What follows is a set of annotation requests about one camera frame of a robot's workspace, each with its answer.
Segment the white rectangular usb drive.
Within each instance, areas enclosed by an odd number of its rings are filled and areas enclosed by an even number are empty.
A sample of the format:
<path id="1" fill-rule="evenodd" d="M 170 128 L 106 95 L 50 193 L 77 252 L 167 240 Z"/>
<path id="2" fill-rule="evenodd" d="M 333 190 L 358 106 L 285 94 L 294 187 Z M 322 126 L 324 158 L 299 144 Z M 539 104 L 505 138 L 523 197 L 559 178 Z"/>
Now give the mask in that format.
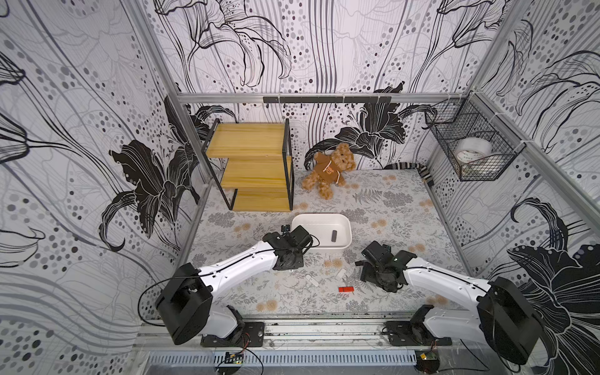
<path id="1" fill-rule="evenodd" d="M 345 269 L 340 269 L 340 270 L 339 270 L 339 272 L 337 272 L 337 274 L 336 274 L 335 278 L 336 278 L 337 280 L 340 280 L 340 281 L 341 281 L 341 280 L 343 280 L 343 279 L 344 279 L 344 277 L 345 277 L 345 274 L 346 274 L 346 270 L 345 270 Z"/>

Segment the white usb drive green stripe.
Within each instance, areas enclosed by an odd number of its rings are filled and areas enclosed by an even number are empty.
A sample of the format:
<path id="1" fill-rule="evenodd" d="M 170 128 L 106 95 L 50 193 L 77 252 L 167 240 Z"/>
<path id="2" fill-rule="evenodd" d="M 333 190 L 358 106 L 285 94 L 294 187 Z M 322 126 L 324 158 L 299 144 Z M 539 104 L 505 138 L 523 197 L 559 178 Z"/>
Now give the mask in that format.
<path id="1" fill-rule="evenodd" d="M 309 283 L 312 284 L 312 286 L 314 287 L 320 286 L 319 282 L 310 275 L 306 275 L 306 280 L 309 281 Z"/>

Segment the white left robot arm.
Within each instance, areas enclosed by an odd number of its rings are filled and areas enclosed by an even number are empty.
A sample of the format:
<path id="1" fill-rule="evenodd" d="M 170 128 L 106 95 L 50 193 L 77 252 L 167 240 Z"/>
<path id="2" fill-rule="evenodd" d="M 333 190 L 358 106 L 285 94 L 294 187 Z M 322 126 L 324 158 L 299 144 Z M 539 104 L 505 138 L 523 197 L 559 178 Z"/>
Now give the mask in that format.
<path id="1" fill-rule="evenodd" d="M 155 303 L 173 343 L 183 345 L 201 335 L 219 345 L 247 345 L 252 336 L 240 312 L 214 306 L 213 300 L 262 272 L 304 267 L 304 255 L 313 245 L 313 236 L 299 226 L 265 234 L 252 247 L 212 266 L 196 269 L 188 262 L 177 268 Z"/>

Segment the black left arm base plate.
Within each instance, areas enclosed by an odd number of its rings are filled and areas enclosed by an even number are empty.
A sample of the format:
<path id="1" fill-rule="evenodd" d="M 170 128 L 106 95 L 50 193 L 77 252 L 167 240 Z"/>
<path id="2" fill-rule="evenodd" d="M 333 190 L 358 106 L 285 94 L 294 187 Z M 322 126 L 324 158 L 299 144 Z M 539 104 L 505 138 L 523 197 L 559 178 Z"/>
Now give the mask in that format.
<path id="1" fill-rule="evenodd" d="M 263 346 L 266 325 L 246 321 L 233 306 L 215 308 L 201 331 L 204 348 L 259 348 Z"/>

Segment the white plastic storage box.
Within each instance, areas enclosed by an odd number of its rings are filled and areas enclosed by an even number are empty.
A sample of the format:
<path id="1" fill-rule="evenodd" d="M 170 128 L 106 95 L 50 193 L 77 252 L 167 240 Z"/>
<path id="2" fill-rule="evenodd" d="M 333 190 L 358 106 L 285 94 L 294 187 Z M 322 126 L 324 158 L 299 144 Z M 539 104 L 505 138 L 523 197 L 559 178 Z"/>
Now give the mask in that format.
<path id="1" fill-rule="evenodd" d="M 304 213 L 292 220 L 291 229 L 304 227 L 318 239 L 316 248 L 323 250 L 344 250 L 353 242 L 350 220 L 340 213 Z M 338 243 L 331 242 L 333 230 L 338 231 Z"/>

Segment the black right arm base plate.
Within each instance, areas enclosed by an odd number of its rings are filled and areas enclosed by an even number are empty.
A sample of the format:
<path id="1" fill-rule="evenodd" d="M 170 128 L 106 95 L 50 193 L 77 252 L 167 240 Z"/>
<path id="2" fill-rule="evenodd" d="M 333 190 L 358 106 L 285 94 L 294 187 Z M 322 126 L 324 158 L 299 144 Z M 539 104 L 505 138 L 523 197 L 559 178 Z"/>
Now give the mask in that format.
<path id="1" fill-rule="evenodd" d="M 434 309 L 433 305 L 423 305 L 408 321 L 387 321 L 381 333 L 387 337 L 391 346 L 451 346 L 450 337 L 435 337 L 425 327 L 426 314 Z"/>

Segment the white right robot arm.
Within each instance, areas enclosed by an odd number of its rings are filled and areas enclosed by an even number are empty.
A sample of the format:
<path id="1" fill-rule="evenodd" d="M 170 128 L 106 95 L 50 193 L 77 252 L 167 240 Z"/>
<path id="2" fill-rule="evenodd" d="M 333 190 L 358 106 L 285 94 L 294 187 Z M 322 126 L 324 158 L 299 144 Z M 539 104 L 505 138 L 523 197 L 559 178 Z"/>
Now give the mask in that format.
<path id="1" fill-rule="evenodd" d="M 500 359 L 523 366 L 542 341 L 544 324 L 512 281 L 493 281 L 446 270 L 408 251 L 371 242 L 355 264 L 359 279 L 388 293 L 424 288 L 460 305 L 448 310 L 421 306 L 408 321 L 389 321 L 385 332 L 394 346 L 429 345 L 457 338 L 486 344 Z"/>

